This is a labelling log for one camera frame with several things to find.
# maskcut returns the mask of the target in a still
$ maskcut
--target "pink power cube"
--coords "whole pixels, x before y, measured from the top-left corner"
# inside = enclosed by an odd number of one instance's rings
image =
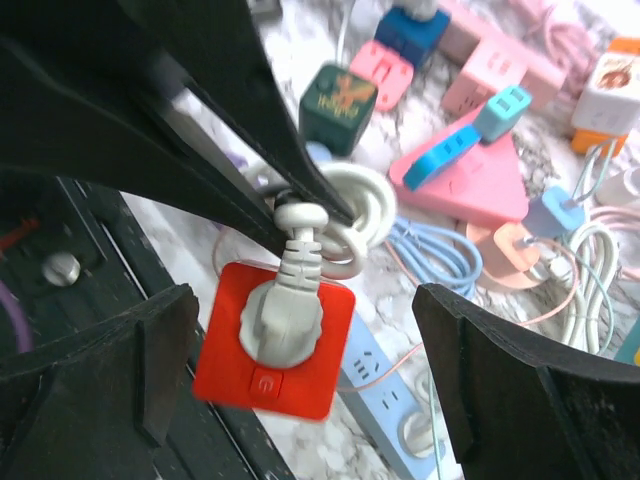
[[[473,51],[460,75],[442,99],[442,108],[456,116],[466,115],[496,93],[520,84],[527,65],[491,40]]]
[[[375,109],[380,112],[395,107],[413,80],[413,65],[374,40],[363,45],[349,70],[378,87]]]

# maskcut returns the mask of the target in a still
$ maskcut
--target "charger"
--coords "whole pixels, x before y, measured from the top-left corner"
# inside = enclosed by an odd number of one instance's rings
[[[494,277],[506,277],[530,270],[540,259],[540,250],[521,224],[506,223],[477,243],[484,268]]]
[[[562,187],[554,186],[529,202],[522,225],[536,237],[557,238],[573,232],[585,220],[582,206]]]

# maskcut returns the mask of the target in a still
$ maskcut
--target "dark green cube socket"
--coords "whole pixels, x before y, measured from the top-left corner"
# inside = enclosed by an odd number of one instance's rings
[[[378,96],[371,82],[326,64],[300,101],[300,133],[338,157],[351,155],[369,123]]]

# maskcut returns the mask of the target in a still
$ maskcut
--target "marble surface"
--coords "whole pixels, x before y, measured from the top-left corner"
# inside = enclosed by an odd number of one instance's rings
[[[282,22],[262,30],[273,71],[294,118],[297,117],[298,100],[317,68],[323,61],[334,57],[345,3],[344,0],[284,0]],[[380,0],[357,2],[346,41],[348,58],[373,36],[376,23],[388,3]],[[505,3],[506,0],[476,1],[471,8],[505,31],[521,36],[525,26],[517,17],[510,15],[508,11],[505,13],[504,8],[501,9]],[[593,38],[605,42],[603,44],[606,44],[615,30],[627,34],[637,31],[637,23],[627,20],[629,17],[638,18],[640,9],[637,4],[634,5],[630,0],[609,0],[607,5],[609,8],[604,12],[606,20],[589,10],[592,8],[597,11],[597,8],[602,8],[599,0],[587,0],[565,10],[572,18],[585,24]],[[635,9],[635,15],[630,14],[630,9]],[[352,161],[386,171],[394,159],[409,152],[445,126],[450,118],[439,109],[439,99],[458,70],[436,54],[430,65],[416,75],[406,98],[394,111],[389,114],[376,113],[373,116]],[[255,154],[195,99],[187,99],[184,108],[200,121],[223,149],[244,155],[250,161],[255,160]],[[514,138],[521,156],[521,171],[531,195],[554,184],[570,188],[577,179],[582,163],[570,151],[566,137],[562,136],[562,129],[559,128],[560,124],[550,122],[548,116],[528,115],[515,129]],[[635,161],[640,159],[640,134],[637,131],[629,137],[612,172],[628,166],[634,162],[634,158]],[[126,199],[174,280],[192,285],[201,302],[200,321],[206,327],[217,283],[211,265],[211,251],[218,234],[217,229],[210,222],[164,205],[130,195],[126,195]],[[431,220],[452,225],[447,219]],[[232,233],[222,243],[219,264],[239,258],[275,261],[275,258],[249,240]],[[392,361],[402,357],[420,341],[410,309],[415,289],[384,249],[371,252],[365,271],[346,283],[356,292],[358,312]],[[517,295],[501,295],[479,289],[475,301],[504,318],[522,320],[552,307],[552,291],[552,285]],[[629,330],[640,309],[640,290],[637,288],[616,284],[612,293],[618,326],[609,355],[620,344],[622,336]],[[425,354],[417,353],[400,369],[400,374],[413,388],[415,376],[426,365]],[[375,448],[360,431],[339,398],[335,400],[329,421],[322,425],[266,414],[260,414],[260,418],[275,446],[301,480],[396,478],[380,460]],[[444,467],[446,480],[461,478],[461,470],[455,464],[449,446]]]

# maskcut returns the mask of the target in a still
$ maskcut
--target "light blue power strip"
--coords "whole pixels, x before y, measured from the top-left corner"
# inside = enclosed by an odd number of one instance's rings
[[[359,387],[372,382],[392,367],[362,318],[356,313],[342,360],[340,385]],[[402,439],[403,422],[421,411],[416,397],[397,372],[378,385],[361,392],[340,394],[363,432],[372,440],[380,456],[402,480],[425,480],[435,468],[433,454],[412,455]],[[441,455],[444,445],[440,443]]]
[[[640,366],[640,318],[622,342],[615,359],[618,362]]]

